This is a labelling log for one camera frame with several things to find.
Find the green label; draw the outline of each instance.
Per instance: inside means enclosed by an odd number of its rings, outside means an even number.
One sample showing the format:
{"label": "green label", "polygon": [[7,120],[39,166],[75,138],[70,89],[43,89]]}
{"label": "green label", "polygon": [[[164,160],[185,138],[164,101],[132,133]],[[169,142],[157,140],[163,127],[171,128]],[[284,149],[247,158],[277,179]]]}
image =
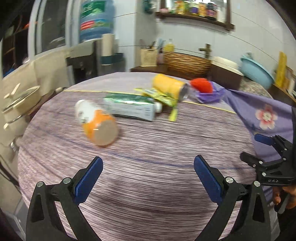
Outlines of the green label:
{"label": "green label", "polygon": [[84,18],[91,14],[105,12],[105,3],[106,1],[94,1],[94,2],[83,5],[81,17]]}

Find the metal bolt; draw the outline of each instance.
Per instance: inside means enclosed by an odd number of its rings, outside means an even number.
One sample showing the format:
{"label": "metal bolt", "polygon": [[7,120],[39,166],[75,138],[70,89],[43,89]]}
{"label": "metal bolt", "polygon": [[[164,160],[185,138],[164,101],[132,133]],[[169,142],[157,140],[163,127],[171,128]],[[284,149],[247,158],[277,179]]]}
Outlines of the metal bolt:
{"label": "metal bolt", "polygon": [[254,181],[254,185],[255,185],[256,187],[260,187],[260,182],[258,182],[258,181]]}
{"label": "metal bolt", "polygon": [[231,178],[231,177],[227,177],[225,180],[226,180],[228,183],[233,183],[233,178]]}
{"label": "metal bolt", "polygon": [[37,187],[41,187],[43,185],[43,182],[37,182]]}
{"label": "metal bolt", "polygon": [[66,177],[66,178],[63,180],[63,183],[64,183],[64,184],[68,184],[68,183],[70,183],[70,182],[71,182],[71,179],[68,178],[68,177]]}

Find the yellow can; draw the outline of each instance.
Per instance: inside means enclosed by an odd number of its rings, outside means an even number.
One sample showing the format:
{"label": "yellow can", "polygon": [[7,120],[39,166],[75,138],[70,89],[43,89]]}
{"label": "yellow can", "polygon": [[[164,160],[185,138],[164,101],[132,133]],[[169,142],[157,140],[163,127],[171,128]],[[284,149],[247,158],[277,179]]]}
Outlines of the yellow can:
{"label": "yellow can", "polygon": [[82,124],[86,136],[96,145],[107,146],[116,139],[116,121],[99,105],[80,100],[75,105],[75,115]]}
{"label": "yellow can", "polygon": [[153,87],[179,101],[184,100],[188,96],[189,86],[187,83],[164,74],[158,74],[154,77]]}

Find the flower pattern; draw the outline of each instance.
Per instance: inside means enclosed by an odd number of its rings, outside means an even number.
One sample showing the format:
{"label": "flower pattern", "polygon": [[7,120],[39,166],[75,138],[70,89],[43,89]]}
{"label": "flower pattern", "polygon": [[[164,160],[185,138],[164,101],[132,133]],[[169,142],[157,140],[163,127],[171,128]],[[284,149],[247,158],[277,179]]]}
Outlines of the flower pattern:
{"label": "flower pattern", "polygon": [[278,118],[276,112],[273,111],[272,106],[265,105],[264,109],[259,109],[256,111],[256,118],[260,120],[260,128],[263,130],[274,129],[275,122]]}

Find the yellow stripe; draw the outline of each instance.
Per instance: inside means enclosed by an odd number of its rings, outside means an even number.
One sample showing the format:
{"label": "yellow stripe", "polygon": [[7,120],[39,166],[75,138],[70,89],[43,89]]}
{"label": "yellow stripe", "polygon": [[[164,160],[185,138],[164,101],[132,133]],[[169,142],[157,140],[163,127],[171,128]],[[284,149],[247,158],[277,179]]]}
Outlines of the yellow stripe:
{"label": "yellow stripe", "polygon": [[[126,92],[116,92],[116,91],[86,91],[86,90],[64,90],[65,92],[92,92],[92,93],[101,93],[101,92],[107,92],[107,93],[116,93],[116,94],[133,94],[133,95],[141,95],[141,94],[135,94],[135,93],[126,93]],[[209,107],[212,109],[217,109],[217,110],[223,110],[232,114],[236,114],[234,111],[231,110],[226,110],[226,109],[222,109],[219,107],[215,107],[215,106],[210,106],[210,105],[206,105],[206,104],[200,104],[200,103],[196,103],[196,102],[192,102],[192,101],[182,101],[184,103],[188,103],[188,104],[195,104],[195,105],[200,105],[200,106],[205,106],[205,107]]]}

